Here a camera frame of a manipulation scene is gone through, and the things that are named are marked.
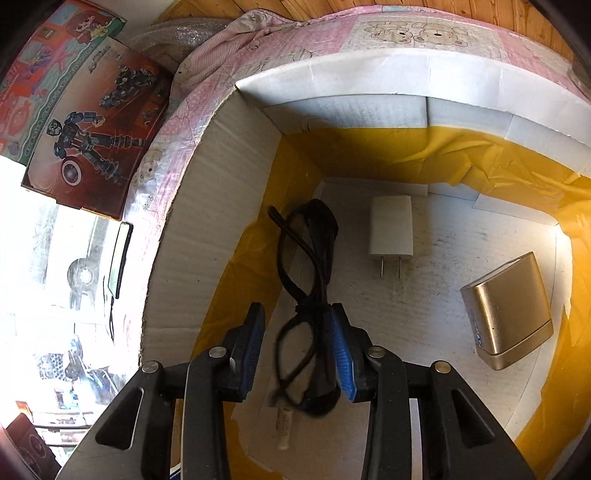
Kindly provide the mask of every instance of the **bundled black cable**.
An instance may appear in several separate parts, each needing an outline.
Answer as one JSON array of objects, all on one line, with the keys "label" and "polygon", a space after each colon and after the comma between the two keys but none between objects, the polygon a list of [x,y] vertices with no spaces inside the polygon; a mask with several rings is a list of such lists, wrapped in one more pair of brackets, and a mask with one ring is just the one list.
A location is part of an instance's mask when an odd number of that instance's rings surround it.
[{"label": "bundled black cable", "polygon": [[[302,216],[309,230],[311,245],[291,227],[298,215]],[[274,400],[283,398],[295,409],[320,417],[330,412],[340,397],[332,351],[330,305],[326,297],[326,289],[332,273],[333,247],[339,227],[330,209],[324,202],[317,199],[296,208],[287,219],[284,219],[275,207],[270,207],[269,217],[281,229],[277,246],[279,278],[287,293],[297,302],[295,316],[282,327],[275,341],[275,373],[279,386]],[[314,265],[314,283],[308,294],[292,281],[283,266],[282,256],[286,236],[289,236],[308,255]],[[280,351],[283,340],[292,329],[302,323],[307,323],[312,330],[312,344],[296,368],[286,377],[282,377]],[[315,363],[310,382],[301,402],[296,402],[287,390],[312,359],[315,359]]]}]

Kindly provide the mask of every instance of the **wooden floor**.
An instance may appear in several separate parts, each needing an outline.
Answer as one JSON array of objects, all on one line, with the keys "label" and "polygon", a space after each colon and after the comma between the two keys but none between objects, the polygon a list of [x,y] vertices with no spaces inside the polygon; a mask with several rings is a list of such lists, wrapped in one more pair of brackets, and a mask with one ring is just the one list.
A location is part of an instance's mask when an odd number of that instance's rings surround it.
[{"label": "wooden floor", "polygon": [[569,61],[573,53],[560,34],[527,0],[177,0],[160,21],[183,17],[237,18],[264,8],[293,20],[309,20],[360,5],[437,8],[508,28],[552,48]]}]

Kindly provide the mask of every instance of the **robot figure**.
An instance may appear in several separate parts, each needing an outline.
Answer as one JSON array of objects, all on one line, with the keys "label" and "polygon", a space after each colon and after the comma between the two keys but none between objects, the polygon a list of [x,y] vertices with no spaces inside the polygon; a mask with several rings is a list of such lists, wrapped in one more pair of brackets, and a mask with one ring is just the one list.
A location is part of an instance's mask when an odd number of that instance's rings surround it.
[{"label": "robot figure", "polygon": [[131,138],[129,135],[107,135],[82,130],[78,123],[92,123],[99,127],[105,121],[105,117],[97,115],[96,112],[72,112],[64,120],[62,126],[58,120],[53,119],[47,126],[47,134],[52,137],[58,137],[53,145],[53,153],[62,160],[66,159],[67,148],[75,148],[81,155],[87,159],[95,170],[110,179],[117,172],[118,162],[113,162],[103,158],[95,150],[95,145],[105,148],[141,148],[144,146],[144,140],[140,138]]},{"label": "robot figure", "polygon": [[115,79],[115,90],[102,98],[100,106],[107,110],[116,108],[136,96],[140,88],[152,86],[154,83],[156,83],[156,77],[143,67],[137,70],[121,67],[121,72]]}]

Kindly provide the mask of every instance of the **yellow tape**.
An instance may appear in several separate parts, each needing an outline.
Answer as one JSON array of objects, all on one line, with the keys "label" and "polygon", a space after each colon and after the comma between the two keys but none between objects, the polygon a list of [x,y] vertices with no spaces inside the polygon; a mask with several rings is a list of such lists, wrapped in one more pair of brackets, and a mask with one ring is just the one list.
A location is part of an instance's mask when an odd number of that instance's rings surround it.
[{"label": "yellow tape", "polygon": [[[267,218],[308,201],[323,177],[407,183],[464,183],[488,196],[553,215],[573,248],[571,315],[564,315],[542,402],[517,439],[539,478],[583,428],[591,411],[591,180],[520,145],[449,127],[321,129],[282,138],[259,217],[243,233],[220,279],[193,354],[240,325],[252,301],[267,318],[281,291],[275,267],[279,231]],[[227,420],[232,478],[280,479],[248,460]]]}]

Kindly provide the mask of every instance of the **gold box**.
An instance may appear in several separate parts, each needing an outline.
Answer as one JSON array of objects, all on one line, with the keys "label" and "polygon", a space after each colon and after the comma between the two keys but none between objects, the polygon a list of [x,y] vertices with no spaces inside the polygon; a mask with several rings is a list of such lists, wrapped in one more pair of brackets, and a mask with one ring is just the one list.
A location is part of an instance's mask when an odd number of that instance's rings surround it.
[{"label": "gold box", "polygon": [[554,332],[533,252],[501,265],[460,292],[478,356],[494,370],[514,364]]}]

